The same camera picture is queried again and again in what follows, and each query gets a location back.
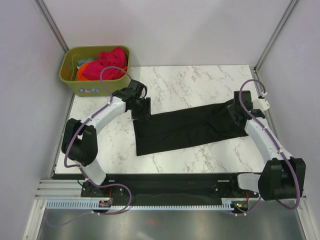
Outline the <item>black t shirt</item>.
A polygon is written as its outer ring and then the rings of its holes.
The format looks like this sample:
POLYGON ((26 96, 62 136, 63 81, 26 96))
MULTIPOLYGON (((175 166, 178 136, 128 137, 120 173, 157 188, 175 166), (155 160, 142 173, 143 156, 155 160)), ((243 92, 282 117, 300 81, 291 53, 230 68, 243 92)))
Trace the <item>black t shirt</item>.
POLYGON ((136 155, 144 156, 246 137, 244 127, 234 123, 227 109, 231 103, 233 100, 134 120, 136 155))

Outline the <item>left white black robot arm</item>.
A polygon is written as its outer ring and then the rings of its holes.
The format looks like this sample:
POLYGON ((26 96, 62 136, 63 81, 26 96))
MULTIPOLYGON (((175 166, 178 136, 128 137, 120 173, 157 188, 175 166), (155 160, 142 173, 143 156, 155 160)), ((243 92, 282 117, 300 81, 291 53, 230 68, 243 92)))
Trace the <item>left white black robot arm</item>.
POLYGON ((92 115, 83 119, 71 118, 66 122, 61 152, 66 168, 78 167, 86 179, 93 183, 92 191, 99 197, 106 196, 110 185, 107 174, 98 160, 98 135, 115 118, 130 111, 131 119, 143 121, 151 117, 151 99, 147 97, 147 86, 132 79, 121 90, 116 90, 110 100, 92 115), (67 160, 75 162, 68 165, 67 160))

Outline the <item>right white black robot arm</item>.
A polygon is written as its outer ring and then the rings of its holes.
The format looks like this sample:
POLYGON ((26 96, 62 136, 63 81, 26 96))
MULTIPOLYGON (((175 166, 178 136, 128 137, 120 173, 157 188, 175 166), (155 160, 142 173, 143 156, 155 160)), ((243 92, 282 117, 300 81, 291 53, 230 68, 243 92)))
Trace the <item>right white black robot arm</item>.
POLYGON ((265 166, 261 173, 240 173, 229 184, 229 191, 240 197, 249 190, 265 201, 298 199, 303 194, 306 163, 293 157, 272 132, 265 116, 269 108, 265 98, 252 100, 248 90, 234 92, 227 109, 233 121, 251 137, 265 166))

